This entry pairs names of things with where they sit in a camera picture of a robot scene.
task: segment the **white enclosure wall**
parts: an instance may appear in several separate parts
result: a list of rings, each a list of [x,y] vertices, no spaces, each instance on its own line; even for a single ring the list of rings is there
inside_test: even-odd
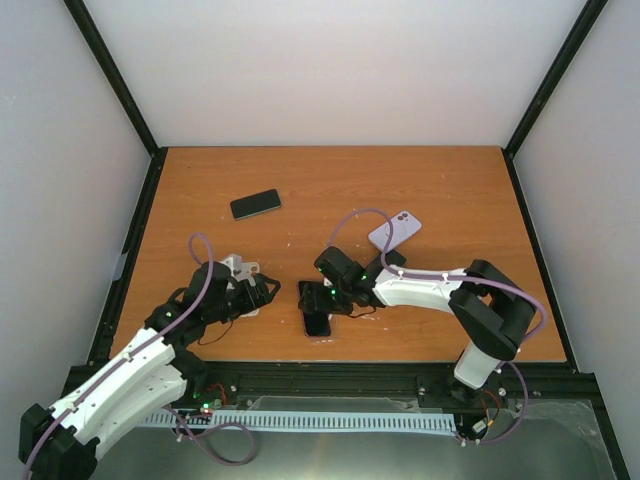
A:
[[[84,363],[148,156],[62,1],[0,14],[0,465]]]
[[[640,3],[609,2],[516,165],[581,369],[640,478]]]
[[[87,0],[160,145],[505,145],[584,0]]]

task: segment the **black smartphone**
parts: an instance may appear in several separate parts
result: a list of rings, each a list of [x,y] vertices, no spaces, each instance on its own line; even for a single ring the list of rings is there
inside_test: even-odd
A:
[[[304,286],[308,283],[301,281],[298,282],[298,296],[302,296]],[[304,313],[302,312],[302,318],[304,320],[304,332],[308,337],[328,337],[331,335],[331,327],[329,325],[329,315],[322,312]]]
[[[240,220],[241,218],[274,210],[281,205],[282,203],[280,202],[278,192],[275,188],[272,188],[266,192],[260,192],[255,195],[233,200],[231,202],[231,213],[233,218]]]

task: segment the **black cable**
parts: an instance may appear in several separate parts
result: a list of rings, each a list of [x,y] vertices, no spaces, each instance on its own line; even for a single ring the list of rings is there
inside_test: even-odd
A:
[[[496,409],[496,413],[495,413],[495,415],[493,416],[493,418],[489,418],[489,420],[491,420],[491,421],[494,421],[494,422],[495,422],[496,418],[498,418],[498,414],[500,413],[500,409],[501,409],[501,406],[500,406],[500,400],[498,400],[498,397],[496,396],[496,394],[495,394],[495,393],[493,393],[493,392],[492,392],[492,391],[490,391],[490,390],[483,390],[483,391],[482,391],[482,393],[483,393],[483,394],[485,394],[485,395],[487,395],[487,396],[489,396],[489,397],[490,397],[490,398],[495,402],[495,404],[496,404],[496,407],[497,407],[497,409]]]
[[[359,318],[359,317],[362,317],[364,315],[371,315],[372,313],[376,313],[376,310],[378,310],[378,308],[377,307],[373,307],[373,310],[371,310],[370,312],[364,312],[364,313],[361,313],[360,315],[347,315],[347,317],[349,317],[349,318]]]
[[[198,345],[211,345],[212,343],[216,343],[219,340],[222,340],[224,338],[224,336],[229,333],[229,330],[231,330],[233,328],[233,324],[235,323],[235,320],[231,320],[231,325],[229,325],[229,328],[227,328],[224,333],[222,335],[220,335],[218,338],[216,338],[215,340],[211,340],[210,342],[207,343],[202,343],[202,339],[199,338],[198,339]]]

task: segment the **orange wooden board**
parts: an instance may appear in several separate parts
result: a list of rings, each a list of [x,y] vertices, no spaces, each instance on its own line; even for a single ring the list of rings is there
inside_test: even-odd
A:
[[[229,202],[276,188],[282,208],[234,220]],[[448,270],[474,258],[495,264],[548,305],[533,251],[498,147],[171,148],[134,268],[112,352],[157,305],[186,286],[196,265],[186,241],[207,234],[217,259],[257,261],[282,282],[275,301],[240,318],[221,341],[191,347],[205,360],[454,361],[468,343],[455,317],[415,307],[339,317],[330,342],[310,341],[297,308],[297,282],[319,280],[313,267],[336,224],[355,208],[392,215],[408,210],[422,230],[399,247],[408,268]],[[376,249],[373,214],[352,219],[337,246],[362,264]],[[202,245],[197,246],[201,257]],[[228,325],[212,325],[203,341]],[[564,361],[555,324],[519,360]]]

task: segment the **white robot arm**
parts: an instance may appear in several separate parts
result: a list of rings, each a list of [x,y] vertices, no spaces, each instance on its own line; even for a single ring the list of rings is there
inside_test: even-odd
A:
[[[251,316],[280,288],[276,280],[248,273],[253,265],[237,255],[214,262],[207,286],[209,264],[204,263],[189,287],[158,306],[129,344],[87,382],[46,410],[38,404],[27,410],[20,423],[20,459],[28,463],[47,437],[32,456],[31,479],[87,480],[109,449],[148,415],[185,394],[200,393],[206,364],[187,346],[211,323]],[[183,313],[184,320],[168,330]]]
[[[307,284],[299,304],[305,312],[350,314],[354,304],[375,308],[412,305],[454,315],[471,338],[456,363],[451,385],[452,396],[463,403],[473,400],[498,365],[515,357],[536,312],[520,296],[465,281],[473,276],[517,288],[482,260],[466,269],[443,272],[394,266],[396,273],[383,268],[379,257],[362,267],[338,248],[329,247],[314,265],[332,286]],[[490,302],[483,300],[487,296]]]

